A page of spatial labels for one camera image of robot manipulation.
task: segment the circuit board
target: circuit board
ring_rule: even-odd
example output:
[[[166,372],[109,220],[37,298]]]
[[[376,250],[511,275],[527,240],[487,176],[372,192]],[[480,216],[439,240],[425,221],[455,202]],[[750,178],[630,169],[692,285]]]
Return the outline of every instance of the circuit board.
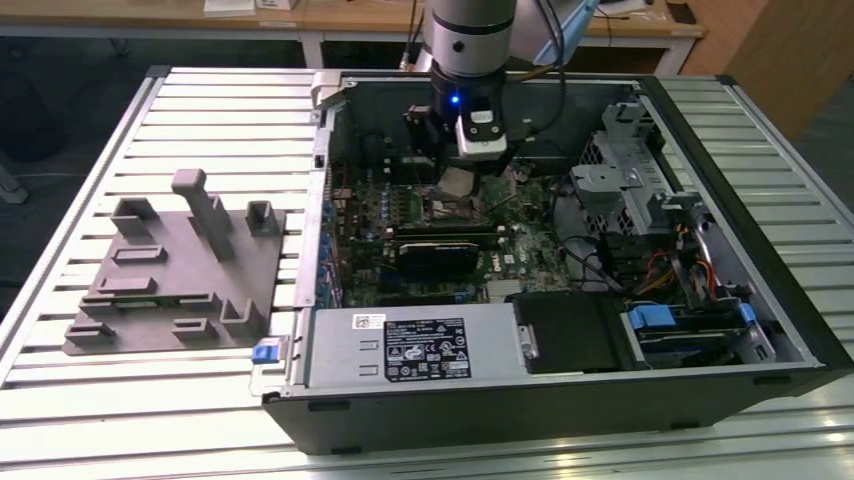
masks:
[[[443,198],[435,186],[391,185],[365,175],[335,191],[345,307],[501,302],[507,294],[572,288],[557,239],[543,221],[552,177],[519,181],[508,169],[475,194]],[[500,239],[477,252],[464,275],[403,274],[389,260],[387,231],[492,228]]]

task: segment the slatted metal platform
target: slatted metal platform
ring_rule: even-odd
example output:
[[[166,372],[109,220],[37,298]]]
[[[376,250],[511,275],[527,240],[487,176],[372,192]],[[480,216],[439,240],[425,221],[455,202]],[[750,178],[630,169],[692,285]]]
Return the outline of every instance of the slatted metal platform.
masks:
[[[177,168],[205,169],[208,191],[227,208],[265,199],[288,211],[273,318],[273,328],[288,328],[313,151],[312,75],[173,69],[145,80],[0,330],[4,478],[660,479],[707,475],[710,466],[715,476],[850,478],[851,377],[708,429],[312,458],[249,392],[248,349],[65,356],[62,334],[114,232],[106,216],[121,195],[184,210],[168,193]],[[663,84],[854,353],[850,213],[736,88],[712,78]]]

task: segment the cable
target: cable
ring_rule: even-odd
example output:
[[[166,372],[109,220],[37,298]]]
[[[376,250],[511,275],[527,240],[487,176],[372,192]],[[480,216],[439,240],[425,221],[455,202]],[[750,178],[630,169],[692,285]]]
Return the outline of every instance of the cable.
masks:
[[[565,237],[563,240],[560,240],[560,245],[563,245],[565,242],[568,242],[569,240],[583,240],[585,241],[588,244],[595,245],[599,243],[599,240],[596,240],[595,237],[591,237],[588,235],[569,235],[568,237]]]
[[[576,255],[575,252],[572,252],[572,250],[569,250],[568,248],[563,247],[563,245],[561,245],[561,248],[563,248],[563,252],[567,254],[567,256],[569,256],[572,258],[572,260],[575,260],[577,263],[580,263],[583,267],[589,269],[589,271],[599,276],[599,278],[601,279],[604,284],[611,288],[611,290],[614,290],[620,295],[626,295],[628,293],[626,291],[626,287],[623,287],[619,284],[619,282],[616,280],[614,280],[608,276],[607,273],[604,273],[599,268],[596,268],[584,258],[581,258],[579,255]]]
[[[599,10],[599,13],[604,15],[604,24],[608,26],[608,48],[611,48],[611,45],[614,45],[614,32],[611,30],[611,16],[607,13],[604,13],[604,10],[601,10],[601,7],[596,6],[596,10]]]
[[[646,265],[646,279],[648,280],[650,277],[652,276],[652,267],[655,266],[655,259],[663,256],[667,256],[670,253],[668,252],[656,252],[651,257],[650,257],[650,262]]]
[[[492,213],[497,207],[500,207],[503,204],[505,204],[513,198],[516,198],[516,194],[515,193],[512,195],[509,195],[507,198],[504,198],[495,205],[492,205],[489,208],[487,208],[485,212],[483,212],[483,215],[485,215],[487,213]]]
[[[536,145],[537,143],[545,144],[548,145],[551,148],[555,149],[556,152],[560,153],[560,155],[563,155],[564,158],[571,159],[572,156],[569,155],[569,153],[565,151],[565,149],[557,145],[557,142],[555,142],[553,140],[549,140],[547,138],[537,138],[535,141],[532,142],[524,142],[521,144],[521,148],[524,148],[527,145]]]
[[[712,301],[716,300],[715,296],[715,267],[711,263],[706,262],[702,259],[696,259],[696,264],[703,267],[706,270],[706,288],[708,289],[708,297]]]
[[[412,50],[415,49],[415,41],[417,40],[419,35],[421,34],[421,31],[424,29],[424,11],[421,10],[421,18],[417,21],[417,28],[415,29],[415,35],[412,35],[412,42],[409,44],[409,58],[412,58],[415,56]]]
[[[589,258],[596,254],[596,252],[589,253],[585,257],[584,260],[587,262],[589,262]],[[604,280],[589,280],[587,278],[587,264],[581,264],[581,279],[580,280],[572,280],[572,282],[580,282],[580,285],[577,286],[579,290],[584,290],[584,285],[587,284],[587,282],[589,283],[603,283],[607,285],[608,282],[605,282]]]
[[[412,47],[415,31],[415,12],[417,11],[417,0],[412,0],[412,12],[409,13],[409,30],[405,36],[405,47],[403,48],[403,57],[400,58],[400,70],[405,69],[409,64],[409,48]]]
[[[545,124],[531,131],[531,135],[536,136],[540,133],[543,133],[545,130],[548,130],[555,123],[557,123],[557,120],[563,115],[563,106],[565,104],[565,72],[563,71],[563,59],[565,56],[565,44],[564,44],[565,38],[563,36],[563,29],[560,28],[560,21],[557,19],[555,8],[551,4],[551,0],[535,0],[533,4],[536,5],[536,9],[539,10],[539,15],[543,19],[545,28],[548,29],[548,37],[551,38],[551,44],[555,46],[553,69],[557,71],[557,76],[559,76],[557,108],[555,109],[555,113],[552,114]]]
[[[523,73],[519,76],[509,76],[507,77],[507,81],[508,82],[527,82],[528,80],[533,80],[535,78],[541,77],[543,75],[545,75],[547,73],[553,72],[555,70],[555,66],[553,65],[543,65],[541,67],[535,68],[533,70],[531,70],[527,73]]]
[[[672,270],[670,270],[664,275],[662,275],[659,278],[656,278],[652,283],[650,283],[646,287],[643,287],[643,289],[640,291],[638,291],[635,296],[643,295],[643,294],[651,292],[652,290],[659,289],[660,287],[663,287],[664,285],[667,285],[672,281],[675,276],[676,276],[675,272]]]

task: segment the floor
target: floor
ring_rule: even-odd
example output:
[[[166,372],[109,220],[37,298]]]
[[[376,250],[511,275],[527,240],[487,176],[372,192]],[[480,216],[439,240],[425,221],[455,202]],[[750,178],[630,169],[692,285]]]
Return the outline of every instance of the floor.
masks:
[[[327,63],[393,68],[397,45],[329,44]],[[0,71],[25,74],[66,135],[62,151],[37,163],[0,162],[30,198],[0,203],[0,318],[50,239],[86,172],[150,65],[304,67],[293,42],[132,41],[118,56],[106,40],[0,38]],[[854,83],[840,90],[796,147],[854,208]]]

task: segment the metal bracket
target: metal bracket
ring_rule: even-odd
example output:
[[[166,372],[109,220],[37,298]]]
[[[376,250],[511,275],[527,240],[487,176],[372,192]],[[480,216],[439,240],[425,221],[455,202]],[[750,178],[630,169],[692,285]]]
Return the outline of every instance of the metal bracket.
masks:
[[[325,71],[315,73],[311,82],[311,104],[315,110],[323,110],[337,103],[341,98],[341,72]]]

